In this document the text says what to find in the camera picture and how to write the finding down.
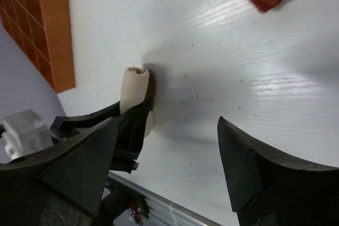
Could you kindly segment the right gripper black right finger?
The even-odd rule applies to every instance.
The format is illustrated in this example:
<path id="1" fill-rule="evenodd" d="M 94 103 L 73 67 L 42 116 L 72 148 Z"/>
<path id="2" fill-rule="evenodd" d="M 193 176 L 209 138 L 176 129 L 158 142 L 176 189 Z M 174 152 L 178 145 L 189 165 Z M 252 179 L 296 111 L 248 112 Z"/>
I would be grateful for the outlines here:
<path id="1" fill-rule="evenodd" d="M 217 133 L 240 225 L 338 225 L 338 168 L 285 153 L 223 117 Z"/>

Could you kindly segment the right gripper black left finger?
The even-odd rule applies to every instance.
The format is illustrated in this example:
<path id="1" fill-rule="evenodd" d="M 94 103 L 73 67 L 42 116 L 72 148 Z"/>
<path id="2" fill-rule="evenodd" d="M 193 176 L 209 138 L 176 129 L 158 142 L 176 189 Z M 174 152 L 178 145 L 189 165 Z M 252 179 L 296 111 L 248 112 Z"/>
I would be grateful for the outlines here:
<path id="1" fill-rule="evenodd" d="M 1 164 L 1 225 L 109 225 L 101 199 L 116 119 Z"/>

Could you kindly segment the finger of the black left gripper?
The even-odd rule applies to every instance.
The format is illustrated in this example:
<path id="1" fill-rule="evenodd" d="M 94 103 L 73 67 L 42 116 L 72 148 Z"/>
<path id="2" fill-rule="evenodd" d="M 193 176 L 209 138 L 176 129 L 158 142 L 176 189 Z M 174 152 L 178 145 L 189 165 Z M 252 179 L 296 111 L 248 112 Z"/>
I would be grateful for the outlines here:
<path id="1" fill-rule="evenodd" d="M 120 101 L 99 111 L 81 116 L 57 116 L 49 131 L 52 141 L 64 141 L 91 128 L 106 119 L 120 115 Z"/>
<path id="2" fill-rule="evenodd" d="M 118 136 L 111 170 L 131 173 L 138 168 L 137 159 L 144 144 L 146 121 L 154 102 L 146 100 L 116 118 Z"/>

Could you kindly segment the cream brown striped sock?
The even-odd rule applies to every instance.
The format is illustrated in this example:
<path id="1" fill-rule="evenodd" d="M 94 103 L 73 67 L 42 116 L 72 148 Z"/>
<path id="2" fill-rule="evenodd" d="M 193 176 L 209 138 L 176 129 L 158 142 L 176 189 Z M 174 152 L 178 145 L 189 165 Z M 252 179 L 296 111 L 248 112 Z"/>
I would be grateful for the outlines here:
<path id="1" fill-rule="evenodd" d="M 155 76 L 150 69 L 126 68 L 121 85 L 120 114 L 148 99 L 154 99 L 155 91 Z"/>

